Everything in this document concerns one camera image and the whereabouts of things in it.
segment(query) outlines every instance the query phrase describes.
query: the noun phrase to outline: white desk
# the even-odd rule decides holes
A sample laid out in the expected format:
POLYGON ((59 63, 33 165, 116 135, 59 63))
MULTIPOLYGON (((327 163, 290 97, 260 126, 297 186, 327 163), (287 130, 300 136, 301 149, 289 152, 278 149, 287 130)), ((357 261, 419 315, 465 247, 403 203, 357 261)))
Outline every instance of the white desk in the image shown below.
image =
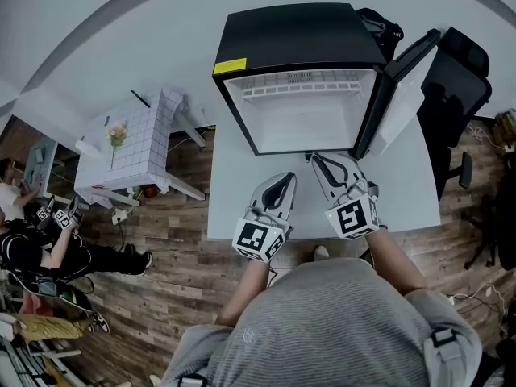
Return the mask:
MULTIPOLYGON (((360 161, 366 177, 380 186, 377 209, 390 231, 440 224, 427 146, 414 118, 381 156, 360 161)), ((221 111, 211 169, 209 239, 232 239, 236 220, 254 189, 272 175, 292 171, 298 189, 289 222, 291 239, 336 238, 323 213, 328 209, 311 164, 303 154, 255 156, 229 110, 221 111)))
MULTIPOLYGON (((204 200, 203 192, 166 171, 170 128, 176 114, 181 114, 183 99, 182 94, 161 89, 152 97, 150 108, 132 99, 93 119, 85 130, 84 141, 93 145, 100 157, 81 155, 75 191, 90 205, 98 203, 108 209, 112 207, 110 199, 139 206, 135 199, 113 191, 146 184, 156 184, 163 193, 173 187, 204 200), (127 125, 127 138, 113 151, 106 135, 115 123, 127 125)), ((204 139, 184 118, 180 119, 179 123, 194 135, 193 139, 204 146, 204 139)))

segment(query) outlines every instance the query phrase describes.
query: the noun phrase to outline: striped shirt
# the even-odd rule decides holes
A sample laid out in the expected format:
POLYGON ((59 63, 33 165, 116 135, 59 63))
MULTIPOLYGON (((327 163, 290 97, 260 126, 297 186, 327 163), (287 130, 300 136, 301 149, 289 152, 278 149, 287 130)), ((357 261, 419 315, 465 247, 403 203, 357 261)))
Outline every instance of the striped shirt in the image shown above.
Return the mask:
POLYGON ((428 385, 423 342, 450 328, 471 383, 476 332, 440 293, 405 297, 357 259, 304 264, 256 297, 235 328, 190 328, 163 386, 206 367, 211 386, 428 385))

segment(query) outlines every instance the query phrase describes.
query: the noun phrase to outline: shelf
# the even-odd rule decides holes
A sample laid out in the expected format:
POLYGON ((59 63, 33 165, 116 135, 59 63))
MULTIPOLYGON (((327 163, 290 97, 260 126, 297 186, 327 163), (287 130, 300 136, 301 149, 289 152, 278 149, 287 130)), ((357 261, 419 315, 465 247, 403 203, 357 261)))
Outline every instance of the shelf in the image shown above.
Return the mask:
POLYGON ((310 70, 273 73, 241 79, 242 99, 278 95, 348 92, 360 93, 360 79, 353 70, 310 70))

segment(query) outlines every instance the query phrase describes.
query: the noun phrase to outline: black bag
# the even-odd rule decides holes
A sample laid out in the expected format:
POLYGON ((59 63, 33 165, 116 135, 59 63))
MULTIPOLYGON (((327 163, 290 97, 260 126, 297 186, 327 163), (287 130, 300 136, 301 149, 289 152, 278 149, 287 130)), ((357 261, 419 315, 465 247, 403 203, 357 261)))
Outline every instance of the black bag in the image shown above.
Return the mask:
POLYGON ((394 58, 397 42, 403 39, 402 28, 368 8, 357 10, 356 13, 377 42, 385 60, 391 61, 394 58))

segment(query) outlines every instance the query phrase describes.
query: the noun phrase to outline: fridge door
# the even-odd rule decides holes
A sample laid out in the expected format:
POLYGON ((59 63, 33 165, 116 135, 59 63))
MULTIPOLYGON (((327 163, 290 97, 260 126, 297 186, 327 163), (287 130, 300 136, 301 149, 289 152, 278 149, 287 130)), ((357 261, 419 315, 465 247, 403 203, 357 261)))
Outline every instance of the fridge door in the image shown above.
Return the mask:
POLYGON ((356 159, 368 150, 381 154, 418 113, 424 100, 421 85, 440 39, 440 31, 428 31, 378 74, 353 152, 356 159))

